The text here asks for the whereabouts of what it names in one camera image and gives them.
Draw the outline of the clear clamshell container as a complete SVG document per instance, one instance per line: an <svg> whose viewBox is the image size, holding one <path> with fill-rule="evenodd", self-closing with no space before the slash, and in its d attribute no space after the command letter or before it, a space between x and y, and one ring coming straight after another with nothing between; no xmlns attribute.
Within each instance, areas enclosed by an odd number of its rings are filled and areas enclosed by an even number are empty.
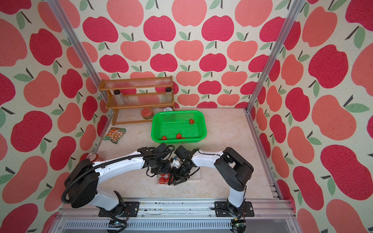
<svg viewBox="0 0 373 233"><path fill-rule="evenodd" d="M157 184L158 185L169 185L170 174L158 174L157 175Z"/></svg>
<svg viewBox="0 0 373 233"><path fill-rule="evenodd" d="M193 168L190 171L188 181L197 182L197 181L200 181L200 179L201 179L201 169L200 168Z"/></svg>

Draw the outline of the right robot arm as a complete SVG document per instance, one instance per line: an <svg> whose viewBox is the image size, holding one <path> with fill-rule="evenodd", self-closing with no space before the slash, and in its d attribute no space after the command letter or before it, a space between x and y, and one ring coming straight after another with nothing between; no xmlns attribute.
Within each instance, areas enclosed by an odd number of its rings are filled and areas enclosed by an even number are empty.
<svg viewBox="0 0 373 233"><path fill-rule="evenodd" d="M216 169L230 187L228 206L240 209L245 200L246 184L251 179L254 167L233 148L219 152L192 151L179 146L175 155L181 159L179 168L172 168L168 185L178 185L191 177L192 168Z"/></svg>

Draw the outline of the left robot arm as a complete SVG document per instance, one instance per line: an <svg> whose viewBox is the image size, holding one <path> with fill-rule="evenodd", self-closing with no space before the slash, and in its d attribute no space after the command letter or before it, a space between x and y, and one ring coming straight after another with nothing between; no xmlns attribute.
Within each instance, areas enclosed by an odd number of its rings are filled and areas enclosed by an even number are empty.
<svg viewBox="0 0 373 233"><path fill-rule="evenodd" d="M146 168L153 173L168 173L170 161L165 158L175 150L174 145L160 144L158 147L142 147L138 150L111 160L92 162L85 159L80 162L64 181L65 190L61 201L72 208L80 208L87 204L106 211L121 206L120 195L101 191L99 185L124 173Z"/></svg>

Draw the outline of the strawberry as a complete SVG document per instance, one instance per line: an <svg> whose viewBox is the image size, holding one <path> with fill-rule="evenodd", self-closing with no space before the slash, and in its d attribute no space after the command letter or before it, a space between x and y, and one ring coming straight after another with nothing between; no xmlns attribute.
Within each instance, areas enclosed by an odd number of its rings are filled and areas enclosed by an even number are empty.
<svg viewBox="0 0 373 233"><path fill-rule="evenodd" d="M162 175L159 175L160 178L164 178L164 179L167 179L170 177L169 174L162 174Z"/></svg>
<svg viewBox="0 0 373 233"><path fill-rule="evenodd" d="M158 180L158 183L159 183L160 185L168 185L168 183L169 183L169 178L167 178L167 179L160 178L160 179Z"/></svg>

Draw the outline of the green plastic basket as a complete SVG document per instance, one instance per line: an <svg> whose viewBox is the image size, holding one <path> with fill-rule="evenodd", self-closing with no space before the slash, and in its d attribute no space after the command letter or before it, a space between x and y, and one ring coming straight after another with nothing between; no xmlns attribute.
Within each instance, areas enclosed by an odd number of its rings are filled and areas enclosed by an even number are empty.
<svg viewBox="0 0 373 233"><path fill-rule="evenodd" d="M154 116L152 122L151 138L157 143L197 143L207 136L205 116L196 110L161 112Z"/></svg>

